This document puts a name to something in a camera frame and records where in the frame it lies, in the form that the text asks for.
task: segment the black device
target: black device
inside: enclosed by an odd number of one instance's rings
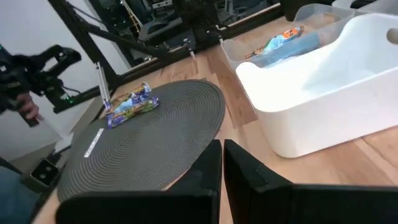
[[[57,60],[57,64],[43,71],[52,58]],[[80,60],[79,52],[59,45],[32,56],[11,55],[0,45],[0,112],[17,111],[23,106],[16,100],[17,95],[29,91],[38,96],[44,95],[54,106],[73,103],[73,98],[63,89],[63,82],[58,76]],[[39,123],[36,119],[27,119],[25,113],[20,115],[30,127]]]
[[[222,147],[213,140],[166,191],[88,192],[61,203],[57,224],[216,224],[220,215]]]
[[[398,187],[293,184],[232,140],[224,176],[234,223],[397,223]]]

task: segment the snack package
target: snack package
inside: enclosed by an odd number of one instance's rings
[[[265,45],[259,47],[254,52],[245,55],[245,59],[274,50],[286,44],[287,42],[294,40],[297,37],[300,37],[303,34],[303,32],[304,32],[304,26],[300,26],[287,30],[279,35],[276,35],[275,37],[271,38],[271,40],[268,40],[268,42]]]
[[[134,115],[153,110],[158,105],[159,99],[156,96],[149,97],[148,94],[128,98],[113,113],[106,115],[108,118],[108,128],[114,128]]]
[[[153,110],[159,105],[157,97],[148,95],[150,91],[152,90],[149,85],[143,83],[132,93],[123,94],[113,100],[110,109],[106,112],[108,128],[114,128],[134,115]]]

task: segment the gray woven placemat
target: gray woven placemat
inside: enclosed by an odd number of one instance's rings
[[[154,110],[114,129],[100,119],[75,139],[58,185],[60,201],[91,191],[161,190],[195,162],[223,122],[222,92],[212,83],[187,80],[155,88],[151,95],[160,100]]]

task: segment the wooden tabletop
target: wooden tabletop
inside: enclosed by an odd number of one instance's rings
[[[269,30],[284,31],[284,18],[242,34],[235,39],[250,41]],[[231,71],[220,46],[186,58],[118,88],[114,97],[129,93],[141,82],[152,88],[186,79],[205,79],[219,86],[226,99],[226,113],[216,139],[233,139],[254,157],[278,174],[295,183],[397,185],[398,128],[370,134],[296,159],[277,156],[264,137],[257,114],[237,76]],[[56,191],[42,208],[34,223],[55,223],[59,201]],[[223,180],[220,223],[232,223]]]

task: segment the candy bar wrapper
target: candy bar wrapper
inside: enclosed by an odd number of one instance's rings
[[[113,113],[106,115],[108,118],[108,128],[114,128],[134,115],[153,110],[158,105],[159,99],[155,96],[150,97],[147,93],[129,98],[123,101],[119,107],[115,108]]]
[[[259,54],[263,54],[266,52],[269,52],[271,50],[274,50],[287,42],[296,39],[297,37],[300,37],[304,32],[304,26],[299,26],[295,27],[293,29],[287,30],[281,34],[276,35],[275,37],[271,38],[271,40],[268,40],[268,42],[256,49],[255,51],[251,52],[250,54],[245,55],[245,59],[249,59],[251,57],[254,57]]]

